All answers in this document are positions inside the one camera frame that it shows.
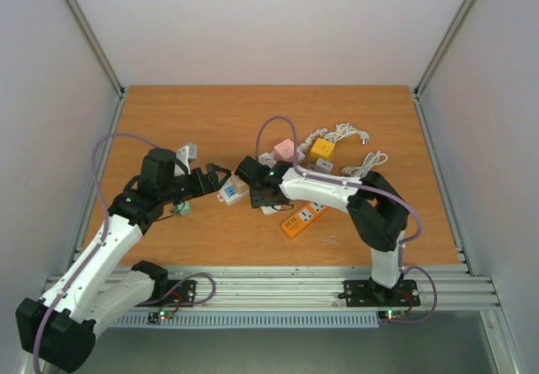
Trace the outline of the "white cube socket adapter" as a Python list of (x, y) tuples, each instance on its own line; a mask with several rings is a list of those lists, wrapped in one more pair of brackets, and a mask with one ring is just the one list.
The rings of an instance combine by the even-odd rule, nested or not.
[(258, 161), (268, 168), (273, 168), (276, 164), (273, 152), (264, 152), (258, 156)]

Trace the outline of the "pink cube socket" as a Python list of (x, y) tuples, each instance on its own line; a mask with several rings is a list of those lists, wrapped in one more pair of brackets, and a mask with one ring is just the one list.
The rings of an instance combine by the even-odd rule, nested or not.
[(300, 151), (297, 145), (290, 139), (285, 139), (282, 142), (277, 143), (273, 150), (274, 158), (276, 161), (285, 161), (293, 163), (298, 162), (300, 157)]

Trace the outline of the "green small charger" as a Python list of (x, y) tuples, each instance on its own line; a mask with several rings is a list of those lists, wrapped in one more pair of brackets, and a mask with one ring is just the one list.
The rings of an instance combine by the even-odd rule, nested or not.
[(170, 211), (172, 216), (186, 216), (191, 213), (190, 203), (188, 201), (174, 205)]

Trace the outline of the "white square charger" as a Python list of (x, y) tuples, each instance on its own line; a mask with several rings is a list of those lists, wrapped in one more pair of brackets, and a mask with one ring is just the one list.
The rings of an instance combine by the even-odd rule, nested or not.
[(331, 174), (333, 167), (334, 165), (330, 161), (325, 160), (323, 158), (319, 158), (315, 162), (313, 170), (321, 174)]

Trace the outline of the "yellow cube socket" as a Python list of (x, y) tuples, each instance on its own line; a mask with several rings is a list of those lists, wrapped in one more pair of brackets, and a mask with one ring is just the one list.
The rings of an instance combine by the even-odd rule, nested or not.
[(331, 161), (334, 156), (335, 143), (323, 138), (318, 138), (311, 147), (310, 159), (315, 163), (318, 159)]

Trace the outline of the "white power strip pastel sockets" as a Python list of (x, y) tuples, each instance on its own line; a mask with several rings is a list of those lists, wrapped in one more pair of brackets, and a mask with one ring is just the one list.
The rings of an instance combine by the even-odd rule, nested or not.
[(220, 188), (217, 199), (227, 206), (231, 206), (248, 196), (248, 192), (249, 187), (241, 179), (237, 180), (231, 177)]

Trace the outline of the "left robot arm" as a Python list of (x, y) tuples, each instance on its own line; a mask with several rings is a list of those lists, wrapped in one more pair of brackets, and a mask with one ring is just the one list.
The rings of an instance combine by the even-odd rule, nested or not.
[(150, 150), (141, 172), (105, 208), (95, 237), (63, 277), (39, 299), (25, 298), (17, 307), (20, 343), (32, 355), (34, 370), (39, 372), (41, 362), (48, 362), (67, 373), (76, 371), (97, 338), (123, 313), (165, 302), (173, 290), (168, 271), (147, 261), (133, 265), (112, 289), (99, 289), (161, 218), (165, 206), (215, 193), (231, 175), (231, 170), (214, 163), (190, 168), (188, 147), (178, 152)]

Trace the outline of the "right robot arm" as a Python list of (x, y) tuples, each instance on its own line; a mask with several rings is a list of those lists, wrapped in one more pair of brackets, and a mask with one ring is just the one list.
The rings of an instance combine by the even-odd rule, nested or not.
[(349, 215), (360, 239), (371, 249), (367, 296), (376, 306), (388, 306), (400, 297), (404, 233), (412, 210), (381, 174), (336, 177), (286, 161), (269, 167), (250, 156), (235, 174), (248, 185), (253, 208), (304, 200)]

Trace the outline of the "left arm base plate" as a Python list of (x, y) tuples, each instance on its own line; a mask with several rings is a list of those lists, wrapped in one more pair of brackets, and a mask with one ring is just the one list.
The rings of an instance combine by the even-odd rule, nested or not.
[(170, 307), (178, 303), (190, 303), (195, 300), (196, 281), (167, 280), (158, 282), (150, 298), (139, 304), (139, 307)]

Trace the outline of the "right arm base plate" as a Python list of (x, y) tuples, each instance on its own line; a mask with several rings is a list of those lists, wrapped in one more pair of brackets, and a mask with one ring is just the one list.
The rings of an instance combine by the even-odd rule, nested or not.
[(393, 288), (369, 280), (345, 280), (338, 299), (347, 307), (419, 307), (419, 290), (414, 280), (400, 279)]

